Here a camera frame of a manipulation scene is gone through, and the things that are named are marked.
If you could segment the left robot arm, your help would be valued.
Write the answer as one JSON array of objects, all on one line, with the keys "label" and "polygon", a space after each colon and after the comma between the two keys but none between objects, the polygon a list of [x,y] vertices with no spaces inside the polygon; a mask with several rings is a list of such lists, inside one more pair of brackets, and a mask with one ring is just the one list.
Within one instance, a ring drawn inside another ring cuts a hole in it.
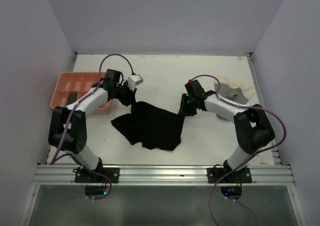
[{"label": "left robot arm", "polygon": [[84,96],[65,107],[57,106],[52,112],[48,134],[49,145],[56,147],[50,163],[56,163],[59,152],[64,151],[77,164],[87,168],[87,178],[95,183],[101,181],[104,176],[101,159],[87,145],[87,119],[113,99],[124,106],[134,104],[137,86],[142,82],[143,77],[139,74],[133,73],[123,79],[122,72],[108,69],[105,77],[98,75],[98,80]]}]

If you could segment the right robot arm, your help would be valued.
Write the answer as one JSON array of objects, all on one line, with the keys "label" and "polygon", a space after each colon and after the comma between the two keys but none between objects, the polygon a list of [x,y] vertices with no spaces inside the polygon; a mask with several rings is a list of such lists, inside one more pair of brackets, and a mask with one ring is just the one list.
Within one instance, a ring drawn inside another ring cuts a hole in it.
[{"label": "right robot arm", "polygon": [[182,94],[179,114],[195,116],[197,110],[214,113],[234,124],[237,147],[223,163],[223,178],[235,182],[241,176],[241,165],[258,150],[275,139],[275,132],[262,106],[238,104],[219,95],[205,91],[198,80],[189,80]]}]

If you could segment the black underwear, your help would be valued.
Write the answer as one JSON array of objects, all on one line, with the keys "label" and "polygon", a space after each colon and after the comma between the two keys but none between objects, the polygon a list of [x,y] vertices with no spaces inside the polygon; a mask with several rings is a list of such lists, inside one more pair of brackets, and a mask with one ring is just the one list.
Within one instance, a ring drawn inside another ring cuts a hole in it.
[{"label": "black underwear", "polygon": [[181,143],[185,117],[144,101],[131,106],[130,113],[111,121],[131,145],[142,143],[148,150],[174,151]]}]

